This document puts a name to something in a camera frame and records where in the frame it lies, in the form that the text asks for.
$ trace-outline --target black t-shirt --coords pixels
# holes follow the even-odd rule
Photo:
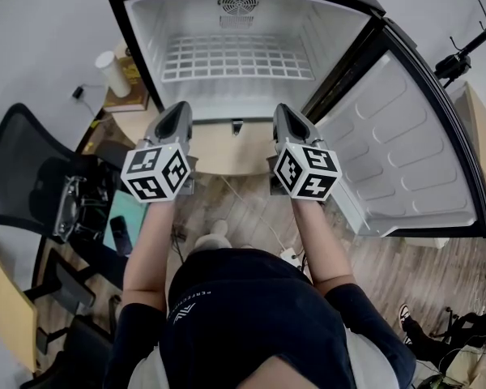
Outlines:
[[[156,345],[169,386],[236,387],[277,356],[317,387],[356,387],[344,325],[370,339],[408,387],[415,359],[360,287],[322,297],[292,265],[260,250],[192,254],[169,291],[170,312],[142,304],[119,318],[104,388],[127,388]]]

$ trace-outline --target forearm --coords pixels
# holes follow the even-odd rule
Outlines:
[[[140,302],[165,312],[165,274],[174,202],[152,203],[124,272],[122,302]]]
[[[312,200],[292,200],[292,206],[313,285],[326,294],[339,285],[355,283],[346,251],[321,206]]]

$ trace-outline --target teal mat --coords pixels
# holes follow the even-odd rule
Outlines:
[[[115,250],[115,242],[113,241],[112,228],[110,228],[110,220],[117,216],[124,216],[131,245],[135,246],[146,212],[147,203],[139,203],[131,194],[117,190],[113,196],[112,207],[110,209],[110,214],[108,215],[108,224],[106,226],[106,231],[104,232],[103,244],[108,248]]]

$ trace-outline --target white cup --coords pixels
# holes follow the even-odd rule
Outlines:
[[[103,52],[97,57],[96,68],[106,76],[108,85],[116,96],[124,98],[130,94],[130,82],[122,71],[121,63],[115,58],[115,54],[111,50]]]

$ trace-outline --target wire shelf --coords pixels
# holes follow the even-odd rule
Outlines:
[[[162,82],[247,77],[314,80],[298,38],[214,35],[168,43]]]

